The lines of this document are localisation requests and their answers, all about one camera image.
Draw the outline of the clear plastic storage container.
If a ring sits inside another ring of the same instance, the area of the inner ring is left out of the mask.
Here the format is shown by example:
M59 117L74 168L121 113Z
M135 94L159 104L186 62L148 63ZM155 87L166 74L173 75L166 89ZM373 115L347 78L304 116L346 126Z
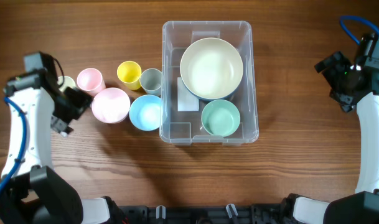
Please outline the clear plastic storage container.
M162 27L160 138L241 145L259 137L253 37L246 21Z

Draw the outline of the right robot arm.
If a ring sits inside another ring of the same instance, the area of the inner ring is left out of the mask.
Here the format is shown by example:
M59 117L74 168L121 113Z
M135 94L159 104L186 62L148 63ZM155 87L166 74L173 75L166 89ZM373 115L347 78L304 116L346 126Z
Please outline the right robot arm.
M315 65L330 85L330 97L356 111L361 131L358 183L353 195L323 202L291 194L280 206L281 222L379 223L379 34L365 34L353 61L335 52Z

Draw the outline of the yellow cup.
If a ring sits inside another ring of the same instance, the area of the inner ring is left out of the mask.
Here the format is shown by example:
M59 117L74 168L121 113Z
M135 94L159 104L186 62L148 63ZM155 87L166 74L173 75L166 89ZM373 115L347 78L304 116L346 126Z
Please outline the yellow cup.
M130 90L140 89L142 69L138 63L134 61L125 61L118 66L116 72L119 80L125 85L125 87Z

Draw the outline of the grey cup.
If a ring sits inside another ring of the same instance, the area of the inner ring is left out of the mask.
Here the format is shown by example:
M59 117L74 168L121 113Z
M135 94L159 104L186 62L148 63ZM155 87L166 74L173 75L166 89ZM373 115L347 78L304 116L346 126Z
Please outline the grey cup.
M144 91L149 95L161 95L162 73L156 68L149 68L142 72L140 84Z

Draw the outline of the light blue bowl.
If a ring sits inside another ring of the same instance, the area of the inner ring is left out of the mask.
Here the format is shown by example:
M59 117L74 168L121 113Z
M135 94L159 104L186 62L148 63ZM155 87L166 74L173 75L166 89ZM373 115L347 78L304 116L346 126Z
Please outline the light blue bowl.
M154 95L136 98L131 105L129 118L132 124L142 131L158 129L161 122L161 99Z

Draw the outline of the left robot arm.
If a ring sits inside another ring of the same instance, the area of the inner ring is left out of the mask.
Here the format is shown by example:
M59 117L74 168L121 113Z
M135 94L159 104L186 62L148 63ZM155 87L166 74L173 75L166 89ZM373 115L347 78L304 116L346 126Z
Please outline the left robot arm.
M3 223L112 223L106 197L82 199L53 168L51 132L68 136L93 98L78 88L60 90L53 56L24 56L25 73L9 79L4 102L11 112L8 157L0 181Z

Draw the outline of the pale green cup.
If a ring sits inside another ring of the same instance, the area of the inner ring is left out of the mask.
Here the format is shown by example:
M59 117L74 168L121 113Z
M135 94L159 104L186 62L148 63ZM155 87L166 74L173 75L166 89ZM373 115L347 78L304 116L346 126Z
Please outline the pale green cup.
M76 87L74 79L72 79L71 77L68 77L68 76L58 77L57 84L60 86L59 90L61 92L64 92L67 87L69 87L69 88L75 88Z

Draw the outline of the pink bowl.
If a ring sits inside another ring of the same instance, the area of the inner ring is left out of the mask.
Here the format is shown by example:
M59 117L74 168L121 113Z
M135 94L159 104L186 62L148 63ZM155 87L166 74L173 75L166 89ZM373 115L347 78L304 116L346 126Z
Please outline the pink bowl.
M130 107L129 96L119 88L106 88L100 91L91 104L94 117L107 124L122 122L127 117Z

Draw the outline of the cream plate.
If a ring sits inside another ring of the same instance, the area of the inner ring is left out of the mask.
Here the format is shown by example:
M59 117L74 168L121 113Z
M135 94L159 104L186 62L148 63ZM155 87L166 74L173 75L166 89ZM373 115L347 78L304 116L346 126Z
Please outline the cream plate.
M237 49L215 37L195 41L180 60L180 77L186 85L239 85L243 72L243 61Z

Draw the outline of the dark blue plate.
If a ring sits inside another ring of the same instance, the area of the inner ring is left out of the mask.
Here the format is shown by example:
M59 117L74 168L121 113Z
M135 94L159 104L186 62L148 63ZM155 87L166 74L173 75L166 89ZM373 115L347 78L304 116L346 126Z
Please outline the dark blue plate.
M216 85L209 83L184 84L186 90L200 100L212 101L229 98L235 94L240 85Z

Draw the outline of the pink cup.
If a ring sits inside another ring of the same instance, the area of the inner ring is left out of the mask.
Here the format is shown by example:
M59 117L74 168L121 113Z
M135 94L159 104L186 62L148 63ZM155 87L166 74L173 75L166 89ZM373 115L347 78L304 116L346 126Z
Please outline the pink cup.
M103 75L96 68L82 70L77 77L77 86L91 96L96 96L106 88Z

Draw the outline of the mint green bowl small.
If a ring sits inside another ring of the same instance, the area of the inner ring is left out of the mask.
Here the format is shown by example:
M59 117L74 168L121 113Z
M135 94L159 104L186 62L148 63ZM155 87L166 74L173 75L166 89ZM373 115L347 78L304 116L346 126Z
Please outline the mint green bowl small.
M201 114L202 126L211 135L227 137L239 127L238 108L227 100L213 100L205 105Z

